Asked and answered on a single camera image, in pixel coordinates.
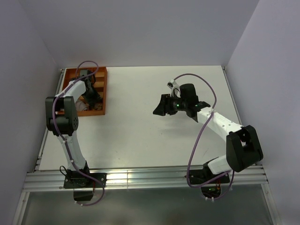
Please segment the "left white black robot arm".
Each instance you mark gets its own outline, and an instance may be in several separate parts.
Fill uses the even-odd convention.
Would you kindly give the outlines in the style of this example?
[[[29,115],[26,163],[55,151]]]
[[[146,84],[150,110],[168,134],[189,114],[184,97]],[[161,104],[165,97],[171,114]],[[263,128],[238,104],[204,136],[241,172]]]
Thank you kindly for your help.
[[[91,183],[91,175],[77,138],[78,112],[103,108],[103,98],[94,87],[95,72],[77,71],[79,75],[59,94],[45,100],[46,126],[61,143],[67,158],[66,174],[80,187]]]

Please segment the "tan argyle sock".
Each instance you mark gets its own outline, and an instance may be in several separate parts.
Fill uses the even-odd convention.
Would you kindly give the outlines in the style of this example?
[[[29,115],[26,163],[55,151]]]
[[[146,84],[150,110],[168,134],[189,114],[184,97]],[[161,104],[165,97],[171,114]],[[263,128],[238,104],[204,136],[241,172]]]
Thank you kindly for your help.
[[[96,103],[96,104],[94,104],[93,110],[95,110],[95,111],[101,111],[101,110],[103,110],[103,104],[102,103]]]

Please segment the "grey sock red stripes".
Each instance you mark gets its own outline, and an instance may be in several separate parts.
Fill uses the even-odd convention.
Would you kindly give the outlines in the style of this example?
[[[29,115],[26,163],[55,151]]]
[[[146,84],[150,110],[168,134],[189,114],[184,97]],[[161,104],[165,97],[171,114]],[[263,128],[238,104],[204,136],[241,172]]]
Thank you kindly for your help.
[[[83,112],[88,110],[88,106],[81,100],[75,102],[75,107],[78,112]]]

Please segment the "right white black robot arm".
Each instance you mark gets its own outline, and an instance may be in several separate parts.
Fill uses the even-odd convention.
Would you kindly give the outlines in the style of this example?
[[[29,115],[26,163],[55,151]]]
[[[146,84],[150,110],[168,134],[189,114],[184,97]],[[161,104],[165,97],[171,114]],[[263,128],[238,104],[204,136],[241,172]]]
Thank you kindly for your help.
[[[225,141],[225,155],[204,164],[201,172],[205,181],[212,183],[224,172],[238,173],[263,159],[254,127],[237,124],[216,112],[208,103],[200,101],[191,83],[178,85],[172,80],[167,85],[171,93],[161,95],[160,102],[153,111],[154,115],[185,112],[189,118],[209,127]]]

